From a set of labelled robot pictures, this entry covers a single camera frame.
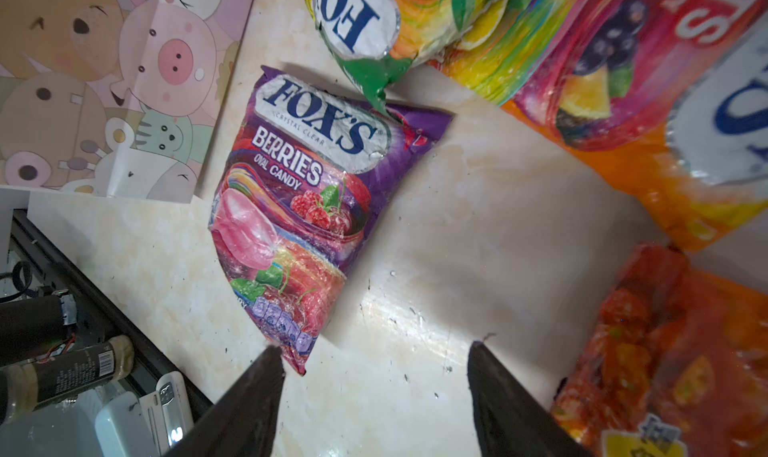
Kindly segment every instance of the green leaf illustration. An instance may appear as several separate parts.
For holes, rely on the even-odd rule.
[[[283,269],[273,264],[267,270],[259,270],[256,272],[256,281],[280,289],[283,284]]]
[[[634,67],[626,64],[608,72],[608,95],[610,98],[623,98],[629,92],[634,78]]]
[[[453,10],[453,20],[456,22],[456,28],[464,30],[469,15],[475,5],[475,0],[451,0],[451,10]]]
[[[339,186],[329,185],[320,192],[322,207],[328,211],[331,207],[339,206]]]
[[[264,295],[264,291],[266,290],[266,287],[260,283],[256,283],[249,279],[235,279],[230,282],[230,285],[240,295],[250,300],[251,302],[255,302],[256,298]]]

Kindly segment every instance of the lemon illustration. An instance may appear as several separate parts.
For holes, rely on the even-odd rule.
[[[704,222],[698,219],[688,222],[686,224],[686,228],[688,232],[691,232],[694,234],[694,237],[696,237],[696,239],[699,239],[701,241],[711,241],[712,239],[717,237],[717,230],[706,225]]]
[[[702,216],[717,223],[730,227],[744,225],[760,213],[765,204],[755,203],[699,203],[692,202],[690,208],[696,210]]]
[[[471,50],[485,42],[493,31],[496,30],[498,22],[502,21],[504,10],[507,8],[507,2],[509,0],[494,0],[488,6],[488,9],[475,20],[475,23],[472,24],[472,27],[464,34],[462,39],[458,41],[456,48],[459,50]]]
[[[610,117],[608,66],[603,65],[589,75],[569,75],[563,86],[560,108],[590,119]]]

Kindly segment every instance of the orange candy bag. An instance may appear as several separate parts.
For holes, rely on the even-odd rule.
[[[499,7],[476,47],[432,65],[635,195],[686,251],[768,206],[768,0]]]
[[[768,296],[640,245],[552,416],[603,457],[764,455]]]

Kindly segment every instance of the white table surface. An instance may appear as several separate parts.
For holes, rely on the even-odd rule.
[[[265,346],[206,229],[262,64],[351,94],[303,0],[256,0],[199,197],[178,205],[33,193],[29,207],[214,401]],[[413,70],[389,95],[456,119],[382,214],[306,376],[286,366],[274,455],[478,455],[471,341],[494,333],[487,344],[548,406],[632,246],[666,242],[631,197],[436,70]],[[717,245],[738,256],[743,241],[765,245],[766,234]],[[716,255],[708,262],[717,266]]]

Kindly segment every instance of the barcode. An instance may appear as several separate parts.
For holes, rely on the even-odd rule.
[[[114,353],[109,350],[98,355],[99,378],[114,372]]]

